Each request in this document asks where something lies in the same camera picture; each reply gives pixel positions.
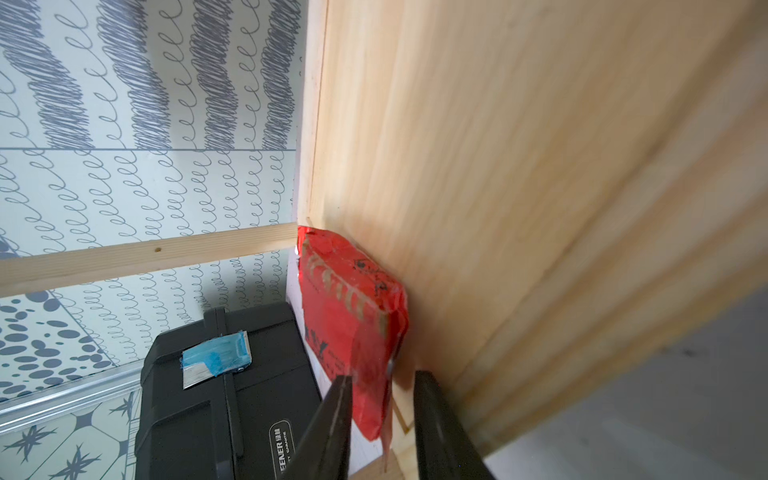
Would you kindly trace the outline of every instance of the wooden frame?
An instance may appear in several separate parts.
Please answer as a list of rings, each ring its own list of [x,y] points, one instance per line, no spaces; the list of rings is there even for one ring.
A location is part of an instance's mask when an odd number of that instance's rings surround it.
[[[244,257],[294,246],[296,224],[282,223],[11,258],[0,263],[0,297]]]
[[[768,282],[763,3],[311,0],[308,16],[298,223],[410,292],[406,478],[414,368],[489,453]],[[295,243],[288,223],[3,260],[0,296]]]

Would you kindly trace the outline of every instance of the polka dot wallpaper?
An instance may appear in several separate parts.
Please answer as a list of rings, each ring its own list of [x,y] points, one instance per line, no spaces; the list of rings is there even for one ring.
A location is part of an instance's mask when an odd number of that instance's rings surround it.
[[[49,292],[0,299],[0,401],[115,366]]]

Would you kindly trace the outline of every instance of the metal trim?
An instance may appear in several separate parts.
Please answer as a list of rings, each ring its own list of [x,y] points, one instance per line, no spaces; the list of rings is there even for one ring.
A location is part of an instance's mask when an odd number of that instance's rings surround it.
[[[143,361],[0,402],[0,435],[122,396],[141,385]]]

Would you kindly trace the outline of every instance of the patterned wallpaper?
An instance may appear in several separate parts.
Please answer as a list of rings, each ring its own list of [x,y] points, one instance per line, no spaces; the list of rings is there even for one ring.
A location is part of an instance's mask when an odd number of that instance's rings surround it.
[[[0,436],[0,480],[132,480],[141,390]]]
[[[0,2],[0,259],[290,221],[297,0]],[[275,251],[0,299],[0,401],[282,300]]]

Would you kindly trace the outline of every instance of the red package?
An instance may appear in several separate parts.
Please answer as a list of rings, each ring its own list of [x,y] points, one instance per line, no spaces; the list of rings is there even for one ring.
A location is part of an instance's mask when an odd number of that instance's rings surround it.
[[[408,330],[406,291],[347,239],[299,227],[306,341],[328,377],[353,378],[353,418],[368,440],[392,438],[392,365]]]

